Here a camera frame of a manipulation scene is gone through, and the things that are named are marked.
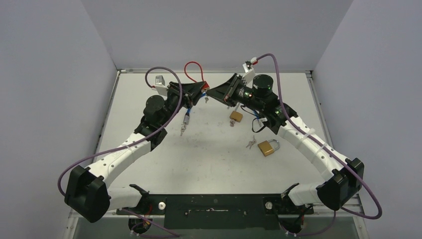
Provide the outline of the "red cable padlock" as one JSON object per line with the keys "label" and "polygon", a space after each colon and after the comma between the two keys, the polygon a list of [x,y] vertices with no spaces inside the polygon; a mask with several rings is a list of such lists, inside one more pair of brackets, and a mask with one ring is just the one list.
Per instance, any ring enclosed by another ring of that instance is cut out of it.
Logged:
{"label": "red cable padlock", "polygon": [[184,74],[185,74],[185,76],[186,76],[189,80],[191,80],[191,81],[193,81],[193,82],[197,83],[197,81],[196,81],[194,78],[192,78],[191,76],[189,76],[189,74],[188,74],[188,72],[187,72],[187,67],[188,67],[190,64],[195,64],[195,65],[197,65],[197,66],[198,66],[198,68],[199,68],[199,70],[200,70],[200,74],[201,74],[201,81],[202,81],[202,82],[204,82],[204,85],[203,85],[203,87],[202,87],[202,92],[203,92],[203,93],[204,93],[204,92],[206,92],[206,91],[210,88],[210,86],[209,86],[209,84],[207,83],[207,81],[205,81],[205,79],[204,79],[204,71],[203,71],[203,68],[202,68],[202,66],[201,66],[201,64],[200,64],[200,63],[198,63],[198,62],[196,62],[196,61],[189,61],[189,62],[187,62],[187,63],[184,65]]}

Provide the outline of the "brass padlock long shackle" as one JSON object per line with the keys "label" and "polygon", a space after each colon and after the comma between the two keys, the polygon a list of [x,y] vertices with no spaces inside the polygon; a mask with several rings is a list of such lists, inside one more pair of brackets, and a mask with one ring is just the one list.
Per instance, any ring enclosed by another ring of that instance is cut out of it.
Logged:
{"label": "brass padlock long shackle", "polygon": [[231,121],[241,122],[243,119],[243,114],[238,111],[232,111],[229,118]]}

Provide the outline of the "blue cable lock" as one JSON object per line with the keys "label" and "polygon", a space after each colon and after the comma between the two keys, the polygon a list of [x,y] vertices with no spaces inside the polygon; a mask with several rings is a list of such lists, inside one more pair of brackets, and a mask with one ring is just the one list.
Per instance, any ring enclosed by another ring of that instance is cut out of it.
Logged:
{"label": "blue cable lock", "polygon": [[[239,107],[240,107],[240,103],[238,103],[238,104],[236,105],[236,107],[235,107],[235,111],[237,111],[237,109],[238,109]],[[188,109],[187,109],[187,112],[185,113],[184,118],[183,118],[182,125],[186,125],[186,127],[187,127],[187,125],[189,124],[191,109],[192,109],[192,108],[188,108]],[[255,111],[255,110],[253,110],[253,111],[252,111],[252,115],[255,117],[255,120],[257,120],[257,121],[258,121],[258,124],[259,124],[259,125],[261,125],[263,122],[265,122],[265,121],[266,121],[266,118],[260,118],[260,117],[259,117],[259,115],[258,115],[258,113],[257,113],[257,111]]]}

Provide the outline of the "blue lock keys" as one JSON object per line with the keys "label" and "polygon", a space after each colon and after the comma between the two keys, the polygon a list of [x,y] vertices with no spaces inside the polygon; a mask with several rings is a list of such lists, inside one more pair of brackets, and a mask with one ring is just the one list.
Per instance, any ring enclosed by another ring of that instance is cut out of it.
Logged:
{"label": "blue lock keys", "polygon": [[183,133],[185,132],[185,130],[186,130],[186,125],[182,125],[181,131],[180,131],[180,136],[183,135]]}

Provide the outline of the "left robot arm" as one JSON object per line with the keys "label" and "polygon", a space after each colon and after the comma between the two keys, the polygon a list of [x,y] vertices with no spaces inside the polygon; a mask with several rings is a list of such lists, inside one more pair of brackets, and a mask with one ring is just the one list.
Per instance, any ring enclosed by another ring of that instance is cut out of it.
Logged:
{"label": "left robot arm", "polygon": [[118,148],[97,153],[99,159],[75,166],[69,175],[64,202],[94,223],[110,210],[130,208],[140,215],[147,211],[148,192],[135,184],[111,188],[112,182],[140,157],[153,151],[165,138],[165,126],[180,108],[195,106],[209,88],[206,82],[156,85],[156,95],[145,103],[143,117],[133,133]]}

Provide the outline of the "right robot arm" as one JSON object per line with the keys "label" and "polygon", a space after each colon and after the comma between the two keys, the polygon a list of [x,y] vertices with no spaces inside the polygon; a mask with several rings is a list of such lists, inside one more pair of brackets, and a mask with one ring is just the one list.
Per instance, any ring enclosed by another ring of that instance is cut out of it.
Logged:
{"label": "right robot arm", "polygon": [[296,183],[282,194],[282,209],[295,213],[302,205],[322,203],[331,210],[339,210],[362,187],[344,164],[363,176],[364,164],[348,159],[319,138],[287,104],[280,105],[273,92],[273,78],[261,74],[248,87],[240,75],[234,74],[225,83],[211,88],[207,95],[229,107],[238,103],[258,112],[264,125],[275,135],[294,146],[320,173],[323,183]]}

